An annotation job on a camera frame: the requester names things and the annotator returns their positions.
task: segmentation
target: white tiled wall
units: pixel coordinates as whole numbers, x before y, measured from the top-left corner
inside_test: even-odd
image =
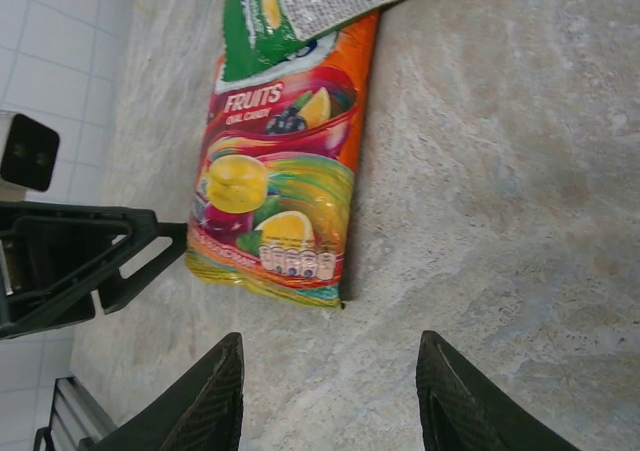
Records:
[[[128,0],[0,0],[0,109],[60,134],[51,187],[28,198],[93,204],[112,132]],[[73,330],[0,342],[0,451],[27,451],[69,374]]]

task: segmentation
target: printed lemon slice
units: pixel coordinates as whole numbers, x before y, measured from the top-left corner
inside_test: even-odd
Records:
[[[329,121],[331,99],[327,88],[320,88],[298,112],[298,116],[302,116],[305,119],[309,128],[315,128]]]
[[[272,29],[278,29],[282,24],[278,0],[262,0],[262,13]]]
[[[232,154],[216,159],[207,172],[207,196],[225,213],[258,209],[267,197],[267,169],[255,158]]]
[[[256,228],[262,231],[262,244],[285,249],[307,249],[313,246],[311,222],[300,211],[284,211],[263,221]]]

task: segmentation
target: orange candy bag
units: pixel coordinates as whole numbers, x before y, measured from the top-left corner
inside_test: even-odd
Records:
[[[223,80],[220,60],[189,219],[194,274],[340,306],[378,17],[239,81]]]

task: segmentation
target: plastic packaging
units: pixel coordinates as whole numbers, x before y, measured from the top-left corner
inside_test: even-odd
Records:
[[[208,282],[340,306],[378,13],[211,97],[187,265]]]
[[[226,0],[226,80],[291,59],[310,40],[397,0]]]

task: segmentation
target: candy bag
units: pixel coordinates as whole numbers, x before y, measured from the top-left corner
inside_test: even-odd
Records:
[[[224,78],[235,81],[290,58],[323,33],[397,0],[226,0]]]
[[[189,219],[187,266],[212,283],[340,306],[379,13],[239,81],[221,59]]]

